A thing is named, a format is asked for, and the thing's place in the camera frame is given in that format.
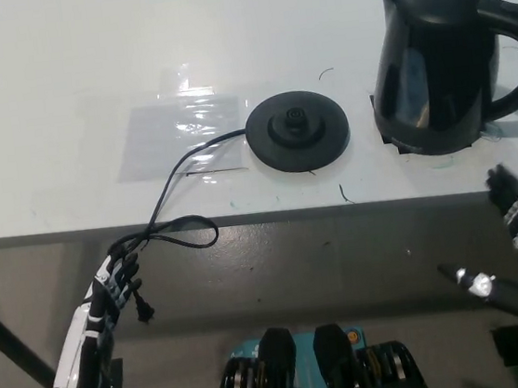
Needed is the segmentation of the white and black left hand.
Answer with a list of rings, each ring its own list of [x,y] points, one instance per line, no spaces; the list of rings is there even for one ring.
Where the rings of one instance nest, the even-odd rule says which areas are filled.
[[[116,250],[94,274],[74,310],[53,388],[111,388],[113,332],[120,313],[140,288],[138,254]]]

